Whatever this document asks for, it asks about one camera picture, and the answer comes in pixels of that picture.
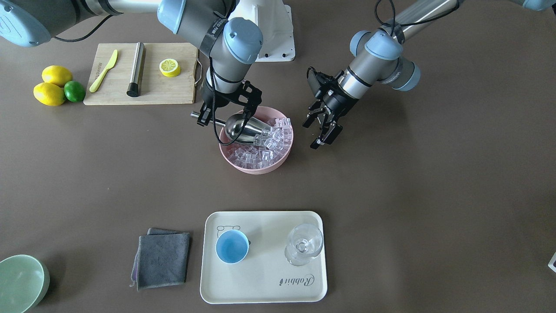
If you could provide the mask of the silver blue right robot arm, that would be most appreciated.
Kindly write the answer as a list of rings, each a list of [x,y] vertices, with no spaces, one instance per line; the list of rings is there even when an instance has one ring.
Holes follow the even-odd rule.
[[[261,103],[261,91],[245,81],[263,46],[251,20],[231,18],[235,0],[3,0],[1,36],[22,47],[36,47],[94,16],[153,13],[163,26],[207,56],[203,105],[197,123],[206,126],[217,108],[243,106],[247,123]]]

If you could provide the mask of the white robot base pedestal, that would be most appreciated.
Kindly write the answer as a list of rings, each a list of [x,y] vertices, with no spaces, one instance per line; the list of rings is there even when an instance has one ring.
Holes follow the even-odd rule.
[[[263,45],[256,62],[288,62],[295,59],[291,8],[282,0],[238,0],[229,17],[251,20],[260,28]]]

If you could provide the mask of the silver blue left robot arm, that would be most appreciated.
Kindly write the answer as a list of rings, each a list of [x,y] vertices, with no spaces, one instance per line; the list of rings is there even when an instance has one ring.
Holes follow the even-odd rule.
[[[360,30],[350,40],[349,50],[353,60],[336,75],[329,75],[309,66],[306,79],[314,97],[302,124],[311,127],[318,123],[320,133],[312,141],[314,150],[331,145],[343,127],[339,120],[376,83],[394,90],[407,92],[420,81],[421,70],[415,62],[403,56],[403,45],[409,38],[436,20],[461,8],[461,0],[418,0],[409,8],[397,13],[393,1],[392,16],[382,20],[377,1],[374,16],[379,22],[377,30]]]

